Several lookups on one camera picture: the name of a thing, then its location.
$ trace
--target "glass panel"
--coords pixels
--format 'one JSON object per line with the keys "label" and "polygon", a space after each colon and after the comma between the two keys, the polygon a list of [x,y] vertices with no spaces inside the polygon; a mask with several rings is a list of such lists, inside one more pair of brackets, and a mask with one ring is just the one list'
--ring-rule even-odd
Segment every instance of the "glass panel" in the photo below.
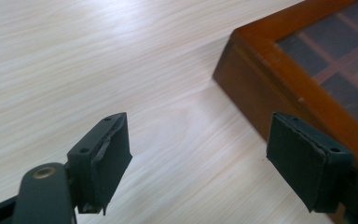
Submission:
{"label": "glass panel", "polygon": [[278,46],[358,120],[358,1]]}

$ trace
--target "screw hole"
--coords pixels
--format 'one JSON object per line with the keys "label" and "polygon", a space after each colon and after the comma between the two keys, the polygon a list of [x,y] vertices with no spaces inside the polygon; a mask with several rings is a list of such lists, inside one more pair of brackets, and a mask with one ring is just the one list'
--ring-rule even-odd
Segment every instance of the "screw hole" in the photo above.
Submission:
{"label": "screw hole", "polygon": [[87,153],[89,152],[90,150],[88,148],[82,148],[80,149],[80,153]]}
{"label": "screw hole", "polygon": [[330,151],[332,151],[332,152],[341,152],[341,150],[339,148],[336,148],[336,147],[330,148]]}
{"label": "screw hole", "polygon": [[52,166],[43,167],[34,173],[34,178],[35,179],[43,179],[48,176],[51,176],[52,174],[54,174],[54,172],[55,172],[55,167],[52,167]]}

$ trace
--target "wood grain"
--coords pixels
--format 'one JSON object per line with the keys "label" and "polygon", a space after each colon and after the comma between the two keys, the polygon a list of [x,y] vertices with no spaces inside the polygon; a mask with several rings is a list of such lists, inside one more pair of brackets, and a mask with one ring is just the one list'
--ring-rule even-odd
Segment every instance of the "wood grain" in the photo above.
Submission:
{"label": "wood grain", "polygon": [[0,202],[127,111],[133,160],[79,223],[330,223],[211,80],[234,28],[297,2],[0,0]]}

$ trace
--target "table surface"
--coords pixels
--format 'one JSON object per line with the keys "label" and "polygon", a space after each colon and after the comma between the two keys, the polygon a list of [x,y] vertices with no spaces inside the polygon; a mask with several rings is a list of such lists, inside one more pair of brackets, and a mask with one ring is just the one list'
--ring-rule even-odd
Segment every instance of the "table surface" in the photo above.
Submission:
{"label": "table surface", "polygon": [[0,202],[126,111],[131,164],[79,223],[331,223],[212,80],[235,28],[297,2],[0,0]]}

